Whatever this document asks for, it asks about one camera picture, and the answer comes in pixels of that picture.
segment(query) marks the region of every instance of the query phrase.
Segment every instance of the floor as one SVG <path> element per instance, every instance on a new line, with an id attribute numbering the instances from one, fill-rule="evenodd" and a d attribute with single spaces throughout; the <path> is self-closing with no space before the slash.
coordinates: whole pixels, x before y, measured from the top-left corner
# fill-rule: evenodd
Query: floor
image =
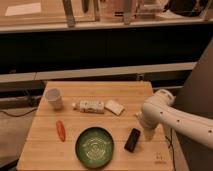
<path id="1" fill-rule="evenodd" d="M 7 112 L 20 115 L 30 110 L 32 108 L 13 109 Z M 23 117 L 11 118 L 0 112 L 0 166 L 20 156 L 34 115 L 35 112 L 32 112 Z M 165 133 L 170 137 L 170 128 L 165 127 Z M 176 171 L 189 171 L 174 131 L 173 145 Z"/>

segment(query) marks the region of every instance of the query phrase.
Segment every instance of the white cup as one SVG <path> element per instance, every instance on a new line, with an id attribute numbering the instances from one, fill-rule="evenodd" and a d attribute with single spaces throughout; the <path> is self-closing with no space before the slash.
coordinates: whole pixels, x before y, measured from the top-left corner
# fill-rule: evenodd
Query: white cup
<path id="1" fill-rule="evenodd" d="M 45 98 L 55 110 L 60 110 L 63 107 L 62 97 L 57 88 L 48 90 L 45 93 Z"/>

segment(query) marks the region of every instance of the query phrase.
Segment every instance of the red carrot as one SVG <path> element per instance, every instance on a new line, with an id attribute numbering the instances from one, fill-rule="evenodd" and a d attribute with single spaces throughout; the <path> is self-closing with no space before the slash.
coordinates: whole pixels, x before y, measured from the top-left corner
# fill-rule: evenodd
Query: red carrot
<path id="1" fill-rule="evenodd" d="M 65 129 L 64 129 L 64 125 L 61 121 L 57 121 L 56 122 L 56 128 L 58 131 L 58 135 L 61 141 L 65 141 L 66 139 L 66 133 L 65 133 Z"/>

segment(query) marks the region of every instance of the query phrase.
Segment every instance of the green plate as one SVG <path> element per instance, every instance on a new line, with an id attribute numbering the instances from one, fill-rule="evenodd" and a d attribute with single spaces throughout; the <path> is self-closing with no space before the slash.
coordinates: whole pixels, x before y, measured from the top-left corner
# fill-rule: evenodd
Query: green plate
<path id="1" fill-rule="evenodd" d="M 114 142 L 105 129 L 91 127 L 80 134 L 75 152 L 81 163 L 91 169 L 106 165 L 112 158 Z"/>

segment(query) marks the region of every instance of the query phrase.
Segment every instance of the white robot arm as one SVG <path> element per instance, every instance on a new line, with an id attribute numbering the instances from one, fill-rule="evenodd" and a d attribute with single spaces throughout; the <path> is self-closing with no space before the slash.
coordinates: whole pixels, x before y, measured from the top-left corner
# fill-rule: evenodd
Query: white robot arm
<path id="1" fill-rule="evenodd" d="M 191 139 L 213 149 L 213 120 L 182 112 L 170 107 L 174 96 L 159 90 L 145 100 L 138 115 L 144 129 L 155 129 L 158 123 L 167 124 Z"/>

